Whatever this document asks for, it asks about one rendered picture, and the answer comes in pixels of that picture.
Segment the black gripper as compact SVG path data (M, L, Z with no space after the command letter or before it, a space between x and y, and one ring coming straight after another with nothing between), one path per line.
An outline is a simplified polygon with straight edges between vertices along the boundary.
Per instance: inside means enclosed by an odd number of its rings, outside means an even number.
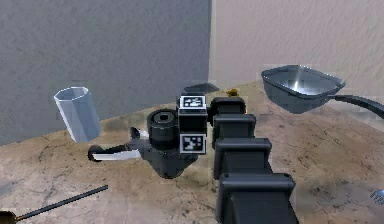
M144 148L128 149L125 145L102 148L92 145L88 149L88 159L93 162L120 161L135 158L146 160L154 171L162 178L173 179L180 176L184 169L194 163L196 154L181 154L179 152L179 127L177 112L174 109L159 109L147 116L145 130L130 128L132 140L148 139L144 141Z

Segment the clear faceted drinking glass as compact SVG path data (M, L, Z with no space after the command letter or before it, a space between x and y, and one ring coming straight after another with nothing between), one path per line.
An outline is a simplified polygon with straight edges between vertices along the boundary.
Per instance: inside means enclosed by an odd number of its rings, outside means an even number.
M86 87L62 89L54 95L54 100L74 142L89 142L100 135L99 117Z

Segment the thin black rod utensil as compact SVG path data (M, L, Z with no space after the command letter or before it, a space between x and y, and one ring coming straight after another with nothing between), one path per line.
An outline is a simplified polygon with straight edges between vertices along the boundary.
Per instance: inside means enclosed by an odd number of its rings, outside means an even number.
M31 212L28 212L28 213L20 215L20 216L17 216L14 212L11 212L11 211L0 210L0 224L16 224L17 222L20 222L22 220L34 217L36 215L39 215L41 213L45 213L47 211L50 211L50 210L53 210L53 209L56 209L59 207L62 207L66 204L69 204L69 203L78 201L80 199L89 197L91 195L97 194L97 193L105 191L107 189L108 189L108 186L104 185L104 186L89 190L87 192L75 195L73 197L61 200L59 202L44 206L42 208L33 210Z

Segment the blue grey ribbed object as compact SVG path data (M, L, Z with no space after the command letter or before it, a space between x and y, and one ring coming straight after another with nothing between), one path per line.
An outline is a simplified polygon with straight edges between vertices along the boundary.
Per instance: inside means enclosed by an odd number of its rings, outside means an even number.
M379 205L384 205L384 190L376 190L371 193L370 198Z

